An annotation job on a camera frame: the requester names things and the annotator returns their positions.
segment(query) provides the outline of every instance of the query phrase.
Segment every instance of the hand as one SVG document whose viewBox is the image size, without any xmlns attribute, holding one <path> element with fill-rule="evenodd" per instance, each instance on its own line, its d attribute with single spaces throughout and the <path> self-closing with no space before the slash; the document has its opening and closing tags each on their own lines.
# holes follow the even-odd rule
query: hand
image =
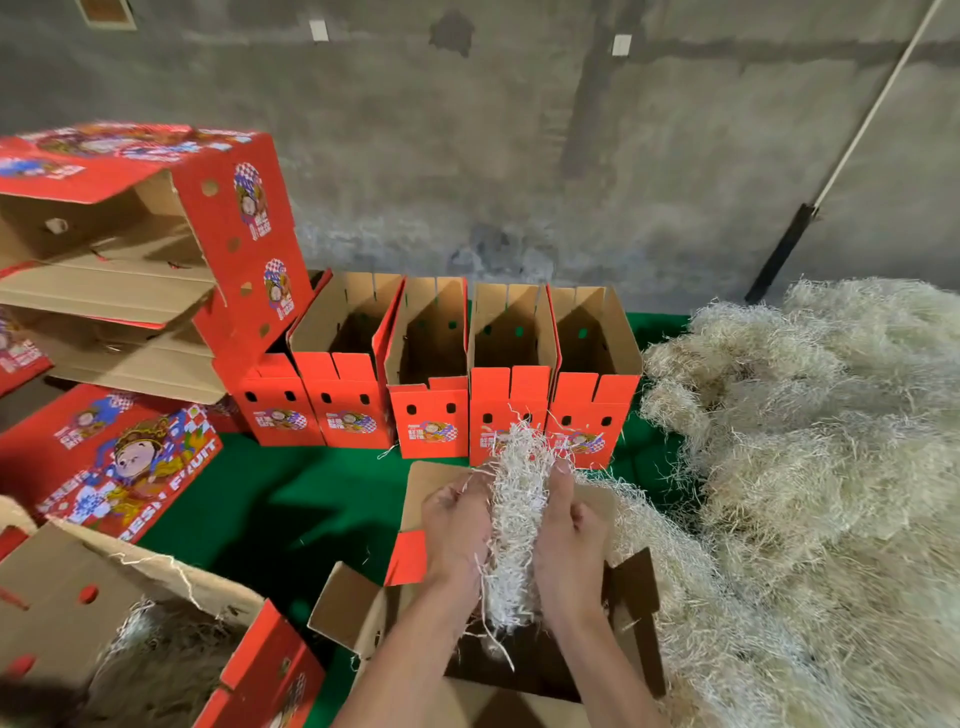
<svg viewBox="0 0 960 728">
<path fill-rule="evenodd" d="M 604 543 L 607 525 L 573 499 L 573 472 L 558 459 L 550 473 L 549 500 L 534 546 L 534 577 L 547 626 L 555 633 L 585 620 L 604 619 Z"/>
<path fill-rule="evenodd" d="M 423 502 L 426 534 L 425 582 L 452 588 L 476 605 L 480 595 L 478 564 L 487 561 L 492 534 L 490 488 L 492 476 L 472 471 L 443 486 Z"/>
</svg>

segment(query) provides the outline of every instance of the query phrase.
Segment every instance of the red cardboard box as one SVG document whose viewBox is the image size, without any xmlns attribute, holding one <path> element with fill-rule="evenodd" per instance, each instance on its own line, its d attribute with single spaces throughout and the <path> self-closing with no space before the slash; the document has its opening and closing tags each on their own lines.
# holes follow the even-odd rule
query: red cardboard box
<svg viewBox="0 0 960 728">
<path fill-rule="evenodd" d="M 137 541 L 222 444 L 198 404 L 78 384 L 0 435 L 4 492 Z"/>
<path fill-rule="evenodd" d="M 0 497 L 5 524 L 30 528 L 9 498 Z M 193 728 L 299 728 L 307 720 L 324 671 L 269 599 L 240 584 L 161 557 L 75 523 L 53 520 L 0 560 L 5 626 L 0 668 L 13 685 L 84 693 L 132 609 L 148 596 L 191 601 L 244 629 Z M 75 700 L 39 707 L 60 725 Z"/>
<path fill-rule="evenodd" d="M 251 432 L 247 419 L 237 406 L 236 400 L 230 395 L 224 395 L 224 398 L 214 404 L 208 404 L 204 407 L 206 418 L 220 434 L 225 432 L 242 433 Z"/>
<path fill-rule="evenodd" d="M 241 387 L 237 404 L 260 445 L 326 445 L 306 389 L 287 354 L 264 354 Z"/>
<path fill-rule="evenodd" d="M 557 367 L 557 330 L 546 286 L 477 283 L 467 348 L 470 465 L 480 465 L 511 423 L 543 431 Z"/>
<path fill-rule="evenodd" d="M 643 359 L 612 287 L 550 288 L 560 357 L 546 432 L 578 468 L 610 465 Z"/>
<path fill-rule="evenodd" d="M 386 370 L 403 457 L 466 457 L 466 279 L 406 280 Z"/>
<path fill-rule="evenodd" d="M 468 473 L 440 463 L 415 462 L 407 479 L 400 536 L 418 533 L 423 501 L 453 478 Z M 611 491 L 578 486 L 577 497 L 606 521 L 615 503 Z M 408 579 L 397 581 L 395 566 Z M 397 539 L 391 571 L 383 588 L 343 563 L 336 564 L 310 615 L 308 626 L 351 650 L 362 673 L 390 629 L 415 599 L 426 571 L 426 551 Z M 604 578 L 604 603 L 617 643 L 654 697 L 666 693 L 654 614 L 660 609 L 650 549 L 632 555 Z M 491 725 L 538 725 L 544 728 L 588 728 L 587 713 L 560 649 L 537 623 L 518 628 L 502 639 L 512 664 L 491 652 L 475 636 L 457 643 L 457 659 L 446 668 L 426 711 L 425 728 L 480 728 Z"/>
<path fill-rule="evenodd" d="M 213 403 L 311 295 L 264 133 L 7 137 L 0 221 L 0 303 L 63 378 Z"/>
<path fill-rule="evenodd" d="M 43 374 L 50 366 L 50 359 L 0 309 L 0 397 Z"/>
<path fill-rule="evenodd" d="M 403 276 L 334 273 L 294 325 L 294 362 L 332 448 L 396 442 L 385 362 Z"/>
</svg>

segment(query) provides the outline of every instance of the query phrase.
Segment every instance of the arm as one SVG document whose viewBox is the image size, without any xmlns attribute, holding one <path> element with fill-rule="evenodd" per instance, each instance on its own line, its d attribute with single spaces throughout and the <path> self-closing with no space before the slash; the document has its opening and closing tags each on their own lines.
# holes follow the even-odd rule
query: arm
<svg viewBox="0 0 960 728">
<path fill-rule="evenodd" d="M 427 576 L 370 660 L 333 728 L 420 728 L 480 596 L 491 535 L 488 479 L 451 483 L 423 504 Z"/>
<path fill-rule="evenodd" d="M 534 552 L 534 574 L 553 632 L 594 728 L 666 728 L 649 689 L 620 650 L 600 604 L 607 528 L 573 500 L 558 460 Z"/>
</svg>

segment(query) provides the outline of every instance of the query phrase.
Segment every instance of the printed logo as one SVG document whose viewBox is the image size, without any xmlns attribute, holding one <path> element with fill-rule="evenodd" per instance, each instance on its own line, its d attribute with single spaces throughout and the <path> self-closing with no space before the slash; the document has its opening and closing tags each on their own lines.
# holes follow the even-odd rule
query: printed logo
<svg viewBox="0 0 960 728">
<path fill-rule="evenodd" d="M 74 475 L 37 510 L 129 541 L 215 449 L 213 427 L 203 408 L 192 404 L 104 442 L 93 467 Z"/>
<path fill-rule="evenodd" d="M 267 193 L 260 173 L 249 162 L 241 162 L 233 171 L 233 186 L 237 192 L 240 218 L 250 228 L 250 236 L 254 240 L 263 237 L 270 232 L 270 218 L 267 217 Z"/>
<path fill-rule="evenodd" d="M 72 157 L 122 157 L 172 163 L 205 147 L 230 148 L 230 134 L 189 126 L 98 122 L 24 134 L 39 150 Z"/>
<path fill-rule="evenodd" d="M 253 418 L 260 427 L 279 427 L 280 429 L 304 429 L 306 418 L 300 412 L 290 409 L 268 409 L 254 412 Z"/>
<path fill-rule="evenodd" d="M 327 412 L 326 423 L 331 429 L 343 429 L 347 432 L 376 432 L 376 420 L 362 412 Z"/>
<path fill-rule="evenodd" d="M 434 422 L 407 425 L 407 437 L 431 443 L 452 443 L 457 439 L 457 428 L 447 423 Z"/>
<path fill-rule="evenodd" d="M 303 673 L 297 676 L 297 679 L 290 686 L 286 696 L 283 698 L 283 707 L 280 712 L 270 721 L 270 728 L 287 728 L 290 721 L 293 720 L 297 708 L 303 702 L 303 694 L 306 691 L 306 675 Z"/>
<path fill-rule="evenodd" d="M 290 292 L 290 279 L 287 278 L 287 266 L 278 257 L 267 263 L 263 272 L 263 283 L 267 286 L 267 301 L 276 311 L 280 321 L 294 310 L 294 297 Z"/>
<path fill-rule="evenodd" d="M 13 374 L 42 356 L 34 342 L 23 337 L 17 324 L 0 316 L 0 368 L 4 372 Z"/>
<path fill-rule="evenodd" d="M 0 177 L 44 178 L 62 180 L 83 172 L 79 164 L 61 164 L 52 159 L 38 157 L 0 157 Z"/>
<path fill-rule="evenodd" d="M 599 452 L 606 446 L 603 439 L 603 432 L 599 435 L 591 435 L 589 432 L 574 432 L 567 435 L 560 444 L 560 449 L 570 452 Z"/>
<path fill-rule="evenodd" d="M 105 427 L 113 425 L 117 418 L 133 407 L 131 392 L 110 392 L 101 400 L 95 400 L 83 412 L 73 417 L 73 422 L 54 433 L 60 444 L 73 449 L 87 438 L 93 437 Z"/>
</svg>

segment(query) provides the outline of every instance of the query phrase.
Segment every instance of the gray wall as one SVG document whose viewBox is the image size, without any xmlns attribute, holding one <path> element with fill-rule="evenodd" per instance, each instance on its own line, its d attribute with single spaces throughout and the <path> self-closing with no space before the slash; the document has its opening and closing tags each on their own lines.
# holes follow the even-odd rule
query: gray wall
<svg viewBox="0 0 960 728">
<path fill-rule="evenodd" d="M 73 0 L 0 5 L 0 131 L 263 129 L 311 264 L 612 282 L 672 312 L 743 297 L 928 5 L 131 2 L 135 34 L 89 31 Z M 947 0 L 786 277 L 960 287 L 958 36 Z"/>
</svg>

